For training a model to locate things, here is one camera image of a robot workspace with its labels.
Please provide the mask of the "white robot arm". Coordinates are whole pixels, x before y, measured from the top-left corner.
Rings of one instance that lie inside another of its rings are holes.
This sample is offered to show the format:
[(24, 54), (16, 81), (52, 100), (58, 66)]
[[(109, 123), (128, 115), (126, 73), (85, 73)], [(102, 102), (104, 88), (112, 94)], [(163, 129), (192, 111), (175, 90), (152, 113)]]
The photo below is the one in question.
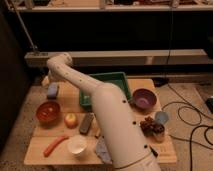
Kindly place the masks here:
[(47, 67), (53, 75), (90, 96), (114, 169), (161, 171), (123, 91), (73, 69), (72, 62), (69, 53), (61, 53), (49, 58)]

